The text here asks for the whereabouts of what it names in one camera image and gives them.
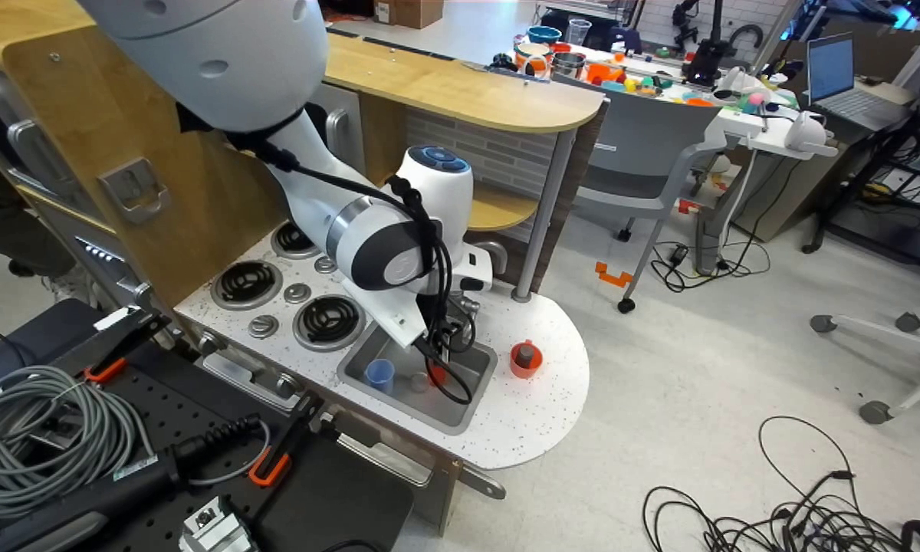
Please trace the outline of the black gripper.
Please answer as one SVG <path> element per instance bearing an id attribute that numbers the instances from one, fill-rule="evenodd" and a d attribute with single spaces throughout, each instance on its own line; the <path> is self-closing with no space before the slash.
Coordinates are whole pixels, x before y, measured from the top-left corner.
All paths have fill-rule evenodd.
<path id="1" fill-rule="evenodd" d="M 447 298 L 421 294 L 417 307 L 425 322 L 425 340 L 435 347 L 438 355 L 464 353 L 475 343 L 475 309 L 478 305 L 459 290 Z"/>

